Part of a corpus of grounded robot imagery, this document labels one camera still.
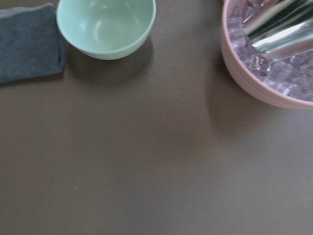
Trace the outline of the mint green bowl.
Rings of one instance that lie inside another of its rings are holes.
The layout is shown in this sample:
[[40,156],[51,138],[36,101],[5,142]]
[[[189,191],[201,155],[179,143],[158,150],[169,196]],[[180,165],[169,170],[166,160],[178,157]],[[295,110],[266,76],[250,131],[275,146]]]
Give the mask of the mint green bowl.
[[56,19],[65,40],[77,50],[115,60],[145,43],[156,11],[154,0],[61,0]]

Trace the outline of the pink bowl with ice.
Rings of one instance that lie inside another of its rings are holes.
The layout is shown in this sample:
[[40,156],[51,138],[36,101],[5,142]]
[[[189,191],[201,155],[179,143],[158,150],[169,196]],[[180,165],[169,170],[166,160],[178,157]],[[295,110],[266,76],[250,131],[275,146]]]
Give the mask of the pink bowl with ice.
[[312,109],[313,103],[283,95],[266,86],[242,63],[233,49],[227,30],[227,18],[237,5],[245,5],[244,0],[225,0],[221,18],[221,52],[224,63],[234,81],[252,97],[281,108]]

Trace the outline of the grey folded cloth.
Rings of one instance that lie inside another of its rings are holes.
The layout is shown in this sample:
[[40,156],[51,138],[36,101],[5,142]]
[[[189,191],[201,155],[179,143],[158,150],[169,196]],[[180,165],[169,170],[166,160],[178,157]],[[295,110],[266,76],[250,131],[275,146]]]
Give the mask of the grey folded cloth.
[[52,3],[0,11],[0,82],[62,73],[66,42]]

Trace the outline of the metal scoop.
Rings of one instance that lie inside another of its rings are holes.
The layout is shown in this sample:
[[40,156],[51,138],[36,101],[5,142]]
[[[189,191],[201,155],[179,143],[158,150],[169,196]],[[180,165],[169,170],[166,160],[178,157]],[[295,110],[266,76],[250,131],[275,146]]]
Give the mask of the metal scoop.
[[252,47],[269,61],[313,49],[311,0],[269,0],[243,24]]

